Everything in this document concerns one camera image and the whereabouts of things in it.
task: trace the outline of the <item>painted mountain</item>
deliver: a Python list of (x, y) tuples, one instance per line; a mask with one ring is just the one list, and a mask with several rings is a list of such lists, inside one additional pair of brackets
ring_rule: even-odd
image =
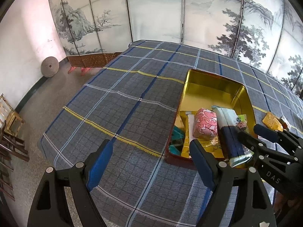
[(60, 3), (59, 7), (50, 4), (50, 7), (53, 9), (52, 14), (55, 15), (59, 36), (66, 38), (68, 42), (72, 43), (73, 39), (81, 40), (83, 36), (95, 31), (94, 26), (86, 19), (80, 8), (74, 10), (68, 2)]

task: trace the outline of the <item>yellow stripe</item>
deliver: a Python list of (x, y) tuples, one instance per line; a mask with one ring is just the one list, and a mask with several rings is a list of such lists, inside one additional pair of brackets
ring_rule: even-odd
[(119, 68), (112, 68), (112, 67), (104, 67), (104, 69), (109, 69), (109, 70), (114, 70), (114, 71), (121, 71), (121, 72), (137, 72), (140, 73), (142, 75), (145, 76), (149, 76), (149, 77), (156, 77), (156, 78), (161, 78), (161, 79), (168, 79), (168, 80), (173, 80), (179, 83), (184, 83), (183, 81), (179, 80), (179, 79), (175, 79), (175, 78), (167, 78), (167, 77), (162, 77), (162, 76), (157, 76), (157, 75), (153, 75), (153, 74), (149, 74), (149, 73), (145, 73), (145, 72), (141, 72), (141, 71), (128, 71), (128, 70), (124, 70), (124, 69), (119, 69)]
[(133, 146), (135, 146), (136, 148), (139, 148), (139, 149), (143, 150), (144, 152), (149, 153), (149, 154), (151, 154), (151, 155), (153, 155), (153, 156), (161, 157), (161, 154), (160, 154), (159, 152), (157, 152), (157, 151), (155, 151), (155, 150), (152, 150), (152, 149), (150, 149), (150, 148), (148, 148), (148, 147), (146, 147), (146, 146), (144, 146), (144, 145), (142, 145), (142, 144), (140, 144), (140, 143), (138, 143), (138, 142), (135, 142), (135, 141), (132, 141), (132, 140), (130, 140), (130, 139), (127, 139), (127, 138), (125, 138), (125, 137), (123, 137), (123, 136), (117, 135), (117, 134), (115, 134), (115, 133), (113, 133), (113, 132), (111, 132), (111, 131), (105, 129), (104, 127), (102, 127), (102, 126), (96, 124), (95, 122), (90, 121), (90, 120), (88, 120), (88, 119), (85, 119), (84, 117), (82, 117), (81, 115), (79, 115), (79, 114), (75, 113), (74, 111), (70, 110), (70, 109), (69, 109), (68, 107), (66, 107), (66, 106), (64, 106), (63, 109), (66, 110), (67, 112), (69, 112), (70, 114), (72, 114), (73, 116), (75, 116), (76, 118), (78, 118), (78, 119), (80, 119), (80, 120), (83, 120), (85, 123), (87, 123), (87, 124), (93, 126), (94, 128), (96, 128), (96, 129), (102, 131), (103, 133), (105, 133), (105, 134), (107, 134), (107, 135), (109, 135), (109, 136), (111, 136), (111, 137), (116, 136), (116, 138), (117, 138), (119, 141), (122, 141), (122, 142), (124, 142), (124, 143), (133, 145)]
[[(267, 111), (265, 111), (265, 110), (263, 110), (263, 109), (261, 109), (261, 108), (258, 108), (258, 107), (256, 107), (256, 106), (252, 106), (253, 108), (255, 108), (255, 109), (258, 109), (258, 110), (260, 110), (261, 112), (264, 112), (264, 113), (267, 113)], [(292, 125), (290, 125), (292, 128), (294, 128), (294, 129), (296, 129), (298, 132), (300, 132), (301, 134), (303, 134), (303, 132), (302, 131), (300, 131), (297, 127), (294, 127), (294, 126), (292, 126)]]
[(162, 79), (169, 79), (169, 80), (173, 80), (179, 83), (184, 83), (183, 81), (179, 80), (179, 79), (175, 79), (175, 78), (167, 78), (167, 77), (162, 77), (162, 76), (157, 76), (157, 78), (162, 78)]
[(129, 70), (125, 70), (125, 69), (120, 69), (120, 68), (112, 68), (112, 67), (103, 67), (103, 69), (109, 69), (109, 70), (120, 71), (120, 72), (137, 72), (137, 71), (129, 71)]
[(267, 111), (265, 111), (265, 110), (263, 110), (263, 109), (261, 109), (261, 108), (259, 108), (259, 107), (256, 107), (256, 106), (253, 106), (253, 105), (252, 105), (252, 107), (255, 108), (255, 109), (260, 110), (261, 112), (267, 113)]
[[(144, 48), (144, 49), (150, 49), (150, 50), (153, 50), (153, 49), (154, 49), (154, 48), (143, 47), (143, 46), (132, 46), (132, 47)], [(163, 50), (163, 51), (167, 51), (167, 52), (171, 52), (171, 53), (184, 54), (184, 55), (188, 55), (188, 56), (192, 56), (192, 57), (195, 57), (195, 58), (196, 58), (195, 55), (186, 54), (186, 53), (181, 53), (181, 52), (175, 52), (175, 51), (164, 50), (164, 49), (155, 49), (155, 50)], [(215, 63), (220, 64), (218, 61), (215, 61), (215, 60), (209, 60), (209, 59), (206, 59), (206, 58), (203, 58), (203, 57), (199, 57), (199, 58), (200, 58), (200, 59), (203, 59), (203, 60), (207, 60), (207, 61), (211, 61), (211, 62), (215, 62)], [(221, 63), (221, 65), (226, 66), (226, 67), (229, 67), (229, 68), (231, 68), (231, 69), (234, 69), (234, 70), (240, 72), (239, 69), (234, 68), (234, 67), (232, 67), (232, 66), (228, 66), (228, 65), (225, 65), (225, 64), (223, 64), (223, 63)], [(251, 74), (249, 74), (249, 73), (247, 73), (247, 72), (242, 72), (242, 73), (244, 73), (244, 74), (246, 74), (246, 75), (248, 75), (248, 76), (250, 76), (250, 77), (253, 77), (253, 78), (255, 78), (255, 79), (258, 79), (256, 76), (253, 76), (253, 75), (251, 75)], [(279, 93), (282, 94), (283, 96), (285, 96), (285, 97), (286, 97), (287, 99), (289, 99), (293, 104), (295, 104), (298, 108), (301, 108), (297, 103), (295, 103), (293, 100), (291, 100), (288, 96), (286, 96), (286, 95), (285, 95), (284, 93), (282, 93), (280, 90), (278, 90), (278, 89), (276, 89), (275, 87), (271, 86), (270, 84), (268, 84), (268, 83), (262, 81), (261, 79), (258, 79), (258, 80), (261, 81), (262, 83), (266, 84), (267, 86), (273, 88), (274, 90), (276, 90), (277, 92), (279, 92)]]

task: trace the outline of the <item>green baseboard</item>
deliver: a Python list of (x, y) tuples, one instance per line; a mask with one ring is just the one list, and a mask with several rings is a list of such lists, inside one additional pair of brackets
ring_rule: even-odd
[[(61, 60), (59, 62), (59, 66), (62, 66), (63, 64), (67, 63), (68, 60), (67, 58), (64, 58), (63, 60)], [(43, 85), (45, 83), (45, 81), (47, 80), (47, 77), (42, 77), (40, 78), (37, 83), (34, 84), (33, 87), (31, 87), (31, 89), (26, 93), (26, 95), (22, 98), (22, 100), (19, 102), (19, 104), (17, 105), (17, 107), (15, 108), (15, 111), (17, 113), (19, 113), (21, 111), (21, 109), (24, 107), (24, 105), (28, 102), (28, 100), (33, 96), (33, 94), (37, 91), (37, 89), (39, 89), (41, 87), (41, 85)]]

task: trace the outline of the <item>snack wrapper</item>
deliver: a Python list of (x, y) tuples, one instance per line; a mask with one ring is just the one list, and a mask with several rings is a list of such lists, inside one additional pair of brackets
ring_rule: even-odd
[(262, 120), (262, 122), (272, 130), (279, 130), (283, 131), (283, 126), (279, 122), (279, 120), (276, 118), (275, 115), (273, 115), (271, 112), (267, 112), (266, 116)]
[(212, 106), (217, 115), (218, 134), (224, 154), (229, 158), (231, 167), (240, 165), (252, 158), (245, 153), (243, 145), (238, 141), (238, 132), (247, 130), (245, 116), (238, 116), (233, 109)]
[(213, 156), (217, 159), (224, 159), (224, 155), (222, 153), (221, 145), (219, 142), (218, 135), (213, 137), (212, 140), (205, 141), (201, 138), (196, 138), (193, 136), (194, 130), (194, 117), (197, 111), (180, 111), (179, 115), (184, 124), (185, 129), (185, 140), (181, 152), (181, 156), (185, 158), (190, 158), (189, 155), (189, 144), (193, 139), (197, 139), (206, 152), (212, 153)]
[(194, 116), (193, 136), (204, 140), (212, 140), (218, 135), (216, 113), (200, 108)]
[(291, 125), (290, 125), (290, 123), (288, 122), (288, 120), (286, 119), (285, 116), (281, 116), (280, 119), (279, 119), (279, 122), (281, 123), (283, 129), (290, 130)]

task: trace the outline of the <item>metal screw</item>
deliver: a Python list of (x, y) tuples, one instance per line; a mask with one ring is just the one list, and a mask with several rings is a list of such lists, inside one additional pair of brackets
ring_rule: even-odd
[(78, 162), (77, 164), (76, 164), (76, 167), (77, 168), (81, 168), (81, 167), (83, 167), (84, 166), (84, 163), (83, 162)]
[(46, 172), (47, 172), (47, 173), (51, 173), (53, 170), (54, 170), (54, 169), (53, 169), (52, 167), (49, 167), (49, 168), (46, 169)]
[(251, 167), (249, 168), (249, 171), (250, 171), (251, 173), (255, 173), (257, 170), (256, 170), (254, 167), (251, 166)]
[(226, 167), (227, 164), (226, 164), (224, 161), (220, 161), (220, 162), (219, 162), (219, 166), (220, 166), (220, 167)]

